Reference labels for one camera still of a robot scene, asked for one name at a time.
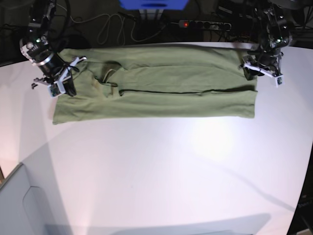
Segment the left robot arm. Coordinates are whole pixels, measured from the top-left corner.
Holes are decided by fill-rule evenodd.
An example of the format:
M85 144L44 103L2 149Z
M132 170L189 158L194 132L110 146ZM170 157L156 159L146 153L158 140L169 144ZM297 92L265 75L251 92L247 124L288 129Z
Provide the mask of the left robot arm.
M247 80L267 76L278 87L284 83L281 61L282 48L292 43L291 20L284 10L299 10L305 7L304 0L263 0L256 2L256 15L260 23L258 46L247 51L242 58L240 69Z

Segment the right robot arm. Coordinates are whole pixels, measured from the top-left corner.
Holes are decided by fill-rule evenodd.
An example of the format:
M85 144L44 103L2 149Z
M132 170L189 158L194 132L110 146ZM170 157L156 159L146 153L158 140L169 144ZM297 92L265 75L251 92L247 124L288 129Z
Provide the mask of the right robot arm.
M66 62L50 43L49 30L56 12L55 0L36 0L31 6L27 34L20 39L20 51L33 66L37 66L43 77L35 78L31 84L47 88L52 98L66 94L76 96L72 71L79 72L77 64L85 61L85 56L74 57Z

